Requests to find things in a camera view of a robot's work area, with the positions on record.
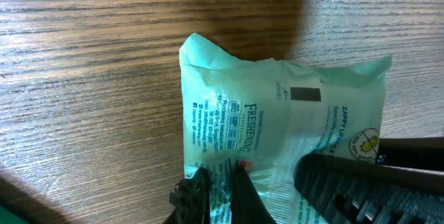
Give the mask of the light green wipes packet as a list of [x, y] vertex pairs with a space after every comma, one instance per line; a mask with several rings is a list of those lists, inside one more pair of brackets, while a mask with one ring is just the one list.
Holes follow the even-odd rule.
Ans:
[[199, 34], [180, 47], [184, 171], [210, 171], [210, 221], [230, 223], [230, 176], [244, 165], [278, 223], [322, 223], [296, 191], [311, 152], [373, 162], [392, 59], [348, 67], [240, 60]]

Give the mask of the green 3M gloves package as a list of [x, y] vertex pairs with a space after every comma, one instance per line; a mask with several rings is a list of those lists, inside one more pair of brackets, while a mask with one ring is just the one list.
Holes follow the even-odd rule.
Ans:
[[4, 207], [0, 207], [0, 224], [29, 224], [24, 219], [13, 214]]

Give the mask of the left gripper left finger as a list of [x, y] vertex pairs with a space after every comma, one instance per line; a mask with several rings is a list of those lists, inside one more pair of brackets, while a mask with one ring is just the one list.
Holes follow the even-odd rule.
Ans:
[[210, 224], [211, 188], [212, 179], [204, 168], [179, 181], [169, 194], [174, 210], [163, 224]]

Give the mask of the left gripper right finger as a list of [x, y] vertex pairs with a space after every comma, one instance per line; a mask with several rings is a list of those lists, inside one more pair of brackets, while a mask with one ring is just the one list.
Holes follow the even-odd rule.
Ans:
[[237, 166], [232, 173], [230, 210], [231, 224], [276, 224], [242, 166]]

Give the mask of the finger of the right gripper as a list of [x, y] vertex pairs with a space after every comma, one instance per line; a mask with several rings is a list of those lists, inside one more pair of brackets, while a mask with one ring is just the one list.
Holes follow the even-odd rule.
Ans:
[[294, 187], [328, 223], [442, 223], [443, 138], [383, 139], [375, 163], [311, 153]]

